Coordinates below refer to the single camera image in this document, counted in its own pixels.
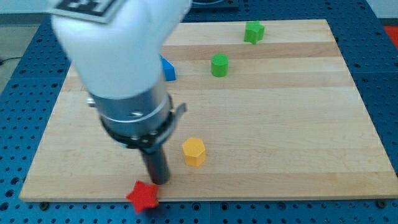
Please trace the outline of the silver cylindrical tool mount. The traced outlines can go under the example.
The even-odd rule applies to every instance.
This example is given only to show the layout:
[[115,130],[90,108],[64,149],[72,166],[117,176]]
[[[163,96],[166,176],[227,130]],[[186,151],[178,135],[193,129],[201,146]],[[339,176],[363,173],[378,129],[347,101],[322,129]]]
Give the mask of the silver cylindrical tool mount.
[[151,154],[172,135],[187,105],[174,107],[165,78],[139,85],[136,95],[111,99],[91,94],[101,124],[118,143]]

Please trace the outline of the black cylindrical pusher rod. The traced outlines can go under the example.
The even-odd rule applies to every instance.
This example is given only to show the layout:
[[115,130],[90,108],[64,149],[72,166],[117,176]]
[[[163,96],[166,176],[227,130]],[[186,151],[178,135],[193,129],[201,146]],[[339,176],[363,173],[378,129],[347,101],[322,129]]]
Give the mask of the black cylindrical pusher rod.
[[166,184],[170,180],[170,170],[163,147],[156,147],[152,152],[141,151],[141,155],[152,183]]

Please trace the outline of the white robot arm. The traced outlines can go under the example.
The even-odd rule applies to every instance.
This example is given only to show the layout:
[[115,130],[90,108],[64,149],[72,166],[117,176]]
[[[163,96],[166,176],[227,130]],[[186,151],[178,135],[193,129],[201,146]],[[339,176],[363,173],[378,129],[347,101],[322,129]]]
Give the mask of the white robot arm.
[[151,181],[170,179],[163,144],[186,112],[165,86],[161,49],[191,8],[179,1],[58,1],[53,31],[106,132],[138,149]]

